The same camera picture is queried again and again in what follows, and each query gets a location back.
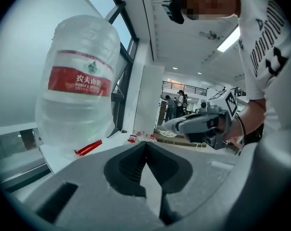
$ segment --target glass railing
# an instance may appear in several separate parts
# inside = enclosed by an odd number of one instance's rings
[[[184,92],[199,94],[202,96],[207,96],[207,90],[199,87],[193,87],[183,84],[177,84],[173,82],[163,81],[162,89],[173,89],[173,90],[183,90]]]

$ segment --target wrist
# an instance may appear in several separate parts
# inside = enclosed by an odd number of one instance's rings
[[[231,129],[224,136],[224,140],[228,141],[231,138],[238,137],[242,135],[241,124],[239,120],[233,119],[231,123]]]

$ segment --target white t-shirt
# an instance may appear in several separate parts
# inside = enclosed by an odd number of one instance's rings
[[[238,25],[248,99],[266,99],[266,88],[291,56],[291,26],[274,0],[241,0]],[[264,136],[280,130],[278,116],[267,99],[264,124]]]
[[[180,107],[180,106],[182,106],[182,104],[183,104],[183,96],[179,96],[178,97],[178,106]]]

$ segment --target person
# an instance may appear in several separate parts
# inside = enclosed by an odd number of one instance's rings
[[[179,97],[177,99],[177,106],[176,106],[176,118],[179,118],[183,115],[183,101],[184,101],[184,92],[182,90],[179,90],[178,92]]]
[[[291,26],[274,0],[173,0],[184,19],[209,20],[235,15],[240,37],[239,54],[249,99],[239,113],[246,134],[264,123],[264,135],[280,130],[278,116],[265,92],[291,58]],[[224,120],[218,129],[224,130]],[[234,119],[225,140],[242,136],[241,125]]]
[[[165,100],[167,101],[167,105],[168,105],[166,118],[165,118],[165,122],[167,122],[172,119],[174,101],[171,99],[169,95],[166,95]]]
[[[186,110],[187,110],[187,94],[184,95],[184,99],[183,99],[183,104],[182,104],[182,108],[183,108],[183,116],[186,115]]]
[[[176,107],[177,107],[177,98],[176,97],[174,97],[173,102],[174,102],[174,108],[173,108],[172,119],[176,118]]]

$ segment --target white table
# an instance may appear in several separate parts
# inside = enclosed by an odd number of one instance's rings
[[[103,152],[106,150],[111,150],[118,146],[121,146],[129,139],[129,136],[129,133],[117,132],[109,138],[103,138],[103,143],[96,147],[94,150],[87,153],[85,156],[92,155],[98,152]],[[40,150],[45,158],[47,165],[49,166],[49,169],[54,174],[65,168],[73,161],[82,157],[76,155],[74,151],[64,152],[59,148],[51,147],[46,144],[41,145]]]

